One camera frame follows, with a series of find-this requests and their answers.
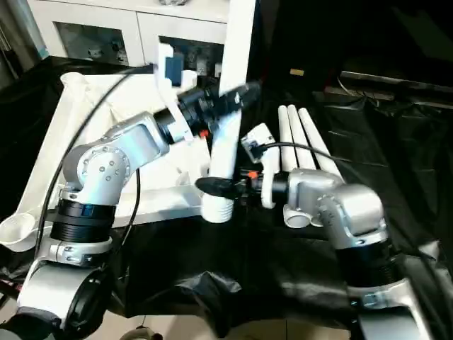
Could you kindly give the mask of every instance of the cabinet shelf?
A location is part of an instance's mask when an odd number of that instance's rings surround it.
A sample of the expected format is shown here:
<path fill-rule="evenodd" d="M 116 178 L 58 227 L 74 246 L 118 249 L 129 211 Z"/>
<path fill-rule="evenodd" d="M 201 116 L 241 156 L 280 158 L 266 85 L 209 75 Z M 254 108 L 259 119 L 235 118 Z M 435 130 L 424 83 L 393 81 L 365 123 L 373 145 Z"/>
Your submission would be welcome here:
<path fill-rule="evenodd" d="M 182 6 L 165 6 L 159 0 L 51 0 L 68 4 L 81 4 L 110 9 L 175 16 L 201 21 L 227 23 L 229 0 L 189 0 Z"/>

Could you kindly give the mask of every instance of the floor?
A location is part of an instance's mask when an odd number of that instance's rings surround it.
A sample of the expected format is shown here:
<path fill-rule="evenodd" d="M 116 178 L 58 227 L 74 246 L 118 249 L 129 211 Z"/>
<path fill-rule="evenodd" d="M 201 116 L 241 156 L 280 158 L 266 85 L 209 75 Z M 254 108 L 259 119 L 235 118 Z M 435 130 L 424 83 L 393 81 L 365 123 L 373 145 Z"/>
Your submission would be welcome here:
<path fill-rule="evenodd" d="M 10 301 L 0 311 L 0 322 L 11 317 L 15 302 Z M 100 329 L 89 340 L 120 337 L 144 325 L 164 336 L 164 340 L 215 340 L 215 335 L 204 320 L 193 316 L 153 316 L 125 319 L 107 312 Z M 339 329 L 317 327 L 306 322 L 289 319 L 250 322 L 233 329 L 225 340 L 348 340 L 349 332 Z"/>

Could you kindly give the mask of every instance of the glass cabinet door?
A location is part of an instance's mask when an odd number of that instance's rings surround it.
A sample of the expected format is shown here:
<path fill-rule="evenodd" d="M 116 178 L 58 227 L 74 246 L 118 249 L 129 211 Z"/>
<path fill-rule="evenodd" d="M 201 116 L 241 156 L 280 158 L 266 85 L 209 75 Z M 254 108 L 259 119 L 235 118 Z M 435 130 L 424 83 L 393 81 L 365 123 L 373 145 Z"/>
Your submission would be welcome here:
<path fill-rule="evenodd" d="M 184 69 L 196 71 L 199 76 L 220 78 L 224 46 L 213 42 L 202 42 L 161 36 L 160 42 L 169 44 L 175 53 L 184 56 Z"/>
<path fill-rule="evenodd" d="M 200 76 L 220 78 L 227 25 L 210 21 L 138 13 L 147 63 L 158 61 L 158 44 L 184 56 L 184 68 Z"/>
<path fill-rule="evenodd" d="M 30 1 L 50 55 L 142 66 L 135 12 L 54 1 Z"/>
<path fill-rule="evenodd" d="M 69 58 L 129 66 L 121 30 L 75 23 L 55 23 Z"/>

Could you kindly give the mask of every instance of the black plastic sheet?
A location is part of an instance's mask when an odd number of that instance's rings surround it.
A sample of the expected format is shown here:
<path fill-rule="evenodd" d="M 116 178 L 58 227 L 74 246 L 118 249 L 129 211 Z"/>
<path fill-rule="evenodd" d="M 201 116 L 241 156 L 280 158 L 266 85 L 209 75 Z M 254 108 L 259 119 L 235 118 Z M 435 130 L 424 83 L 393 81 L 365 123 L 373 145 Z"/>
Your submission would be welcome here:
<path fill-rule="evenodd" d="M 16 209 L 25 188 L 62 91 L 59 76 L 116 70 L 51 58 L 0 92 L 0 113 L 7 127 L 0 137 L 8 198 L 1 207 L 3 218 Z M 277 107 L 290 103 L 309 108 L 332 154 L 350 161 L 367 179 L 381 196 L 391 225 L 398 223 L 423 247 L 453 293 L 446 270 L 453 264 L 451 112 L 399 102 L 376 107 L 367 98 L 313 98 L 309 93 L 295 98 L 265 91 L 261 103 L 243 114 L 242 132 L 263 121 L 277 139 Z M 251 166 L 241 148 L 237 166 Z M 115 230 L 113 236 L 120 233 Z M 422 288 L 444 317 L 445 304 L 414 250 L 393 228 L 391 233 L 407 254 L 415 289 Z M 0 247 L 0 278 L 23 280 L 31 257 Z M 232 327 L 254 319 L 301 317 L 348 327 L 352 315 L 322 228 L 286 228 L 281 207 L 238 205 L 232 221 L 223 225 L 192 217 L 137 226 L 113 264 L 118 299 L 111 308 L 127 317 L 194 314 L 225 336 Z"/>

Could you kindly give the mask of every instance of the white cylinder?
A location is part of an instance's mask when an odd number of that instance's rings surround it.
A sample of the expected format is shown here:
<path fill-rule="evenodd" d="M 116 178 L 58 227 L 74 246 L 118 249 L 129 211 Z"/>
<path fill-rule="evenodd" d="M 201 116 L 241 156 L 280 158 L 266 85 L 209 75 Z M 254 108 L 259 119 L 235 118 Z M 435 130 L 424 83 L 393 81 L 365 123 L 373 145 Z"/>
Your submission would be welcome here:
<path fill-rule="evenodd" d="M 238 111 L 221 120 L 212 141 L 209 176 L 223 179 L 233 177 L 241 116 L 241 111 Z M 204 194 L 201 214 L 208 222 L 223 223 L 231 219 L 233 205 L 232 200 Z"/>
<path fill-rule="evenodd" d="M 246 82 L 248 55 L 255 13 L 255 0 L 231 0 L 226 27 L 220 92 L 225 93 Z M 230 179 L 236 164 L 236 151 L 241 126 L 241 111 L 223 118 L 214 134 L 209 176 Z M 204 194 L 201 214 L 212 223 L 223 223 L 233 215 L 232 200 Z"/>
<path fill-rule="evenodd" d="M 292 139 L 294 143 L 308 146 L 308 142 L 305 137 L 302 123 L 297 114 L 297 109 L 294 105 L 288 106 L 288 117 L 289 124 L 291 125 Z M 299 162 L 299 168 L 301 169 L 316 169 L 316 165 L 313 160 L 313 156 L 309 150 L 301 149 L 296 147 L 297 161 Z"/>
<path fill-rule="evenodd" d="M 323 138 L 319 134 L 319 131 L 316 128 L 316 125 L 313 123 L 313 120 L 310 117 L 309 112 L 305 108 L 301 108 L 299 110 L 299 117 L 300 117 L 300 120 L 302 121 L 302 125 L 305 128 L 306 136 L 308 137 L 311 146 L 315 149 L 318 149 L 319 151 L 322 151 L 322 152 L 330 155 L 331 153 L 328 151 L 327 146 L 323 141 Z M 331 174 L 337 175 L 341 179 L 343 178 L 341 176 L 340 171 L 338 170 L 337 165 L 335 164 L 335 162 L 332 159 L 329 159 L 325 156 L 321 156 L 320 154 L 316 154 L 316 153 L 315 153 L 315 157 L 318 160 L 321 170 L 324 170 L 325 172 L 330 172 Z"/>
<path fill-rule="evenodd" d="M 280 141 L 293 143 L 286 106 L 280 106 L 278 108 L 278 127 L 280 129 Z M 297 158 L 294 147 L 282 147 L 282 170 L 290 172 L 296 168 Z"/>

